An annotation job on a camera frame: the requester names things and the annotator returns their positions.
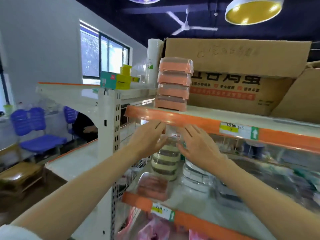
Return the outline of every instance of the hand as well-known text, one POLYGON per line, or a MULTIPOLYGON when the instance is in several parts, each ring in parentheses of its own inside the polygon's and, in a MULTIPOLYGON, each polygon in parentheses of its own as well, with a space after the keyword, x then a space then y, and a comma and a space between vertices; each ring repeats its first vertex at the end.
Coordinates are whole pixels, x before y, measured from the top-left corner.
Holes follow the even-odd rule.
POLYGON ((134 132, 127 146, 137 153, 139 159, 146 158, 158 152, 166 144, 166 136, 159 140, 165 128, 166 123, 164 122, 149 121, 134 132))
POLYGON ((226 157, 221 154, 213 139, 196 125, 186 125, 178 130, 186 142, 178 144, 180 152, 194 165, 216 175, 224 166, 226 157))
POLYGON ((83 133, 98 133, 98 128, 95 125, 87 126, 84 128, 83 133))

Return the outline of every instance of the person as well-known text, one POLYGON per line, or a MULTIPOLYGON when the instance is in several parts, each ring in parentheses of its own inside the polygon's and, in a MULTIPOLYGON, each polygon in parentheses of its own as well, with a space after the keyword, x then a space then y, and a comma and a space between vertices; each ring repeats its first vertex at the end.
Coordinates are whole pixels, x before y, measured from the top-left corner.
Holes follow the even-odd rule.
MULTIPOLYGON (((165 127, 160 121, 140 126, 122 149, 0 227, 0 239, 68 239, 131 165, 162 148, 165 127)), ((186 125, 180 133, 187 146, 178 145, 180 152, 234 190, 277 239, 320 239, 320 218, 314 213, 238 167, 204 130, 186 125)))
POLYGON ((98 138, 98 128, 92 120, 83 113, 78 113, 77 118, 72 124, 73 132, 86 142, 93 141, 98 138))

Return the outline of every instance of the shelf price label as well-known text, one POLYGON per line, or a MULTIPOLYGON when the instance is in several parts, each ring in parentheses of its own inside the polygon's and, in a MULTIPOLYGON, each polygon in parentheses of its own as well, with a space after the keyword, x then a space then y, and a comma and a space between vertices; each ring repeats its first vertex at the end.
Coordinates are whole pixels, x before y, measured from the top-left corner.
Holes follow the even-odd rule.
POLYGON ((259 128, 254 126, 220 122, 219 132, 248 140, 259 140, 259 128))
POLYGON ((158 203, 152 203, 151 213, 160 216, 171 222, 174 221, 174 211, 158 203))

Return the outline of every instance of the ceiling fan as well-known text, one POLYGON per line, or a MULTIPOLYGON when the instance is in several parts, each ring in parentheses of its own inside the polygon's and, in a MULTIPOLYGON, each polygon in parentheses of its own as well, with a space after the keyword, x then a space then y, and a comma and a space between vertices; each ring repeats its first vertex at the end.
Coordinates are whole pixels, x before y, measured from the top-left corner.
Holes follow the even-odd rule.
POLYGON ((188 13, 189 13, 189 9, 187 8, 186 9, 186 21, 182 22, 176 15, 174 15, 173 12, 167 12, 167 14, 171 18, 176 20, 177 23, 181 25, 181 28, 179 28, 177 31, 173 32, 172 35, 177 35, 177 34, 181 33, 182 31, 190 30, 190 29, 211 30, 211 31, 217 31, 218 30, 218 28, 211 28, 211 27, 189 26, 189 24, 188 24, 188 13))

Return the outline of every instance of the shelf upright post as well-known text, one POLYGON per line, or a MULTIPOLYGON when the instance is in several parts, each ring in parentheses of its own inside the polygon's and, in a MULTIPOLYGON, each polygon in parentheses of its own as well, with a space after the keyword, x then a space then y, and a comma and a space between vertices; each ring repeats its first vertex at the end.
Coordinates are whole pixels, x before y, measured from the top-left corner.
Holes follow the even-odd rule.
MULTIPOLYGON (((100 88, 98 92, 98 160, 101 162, 120 148, 121 93, 118 90, 100 88)), ((90 239, 115 239, 115 213, 117 186, 105 194, 97 205, 97 218, 90 239)))

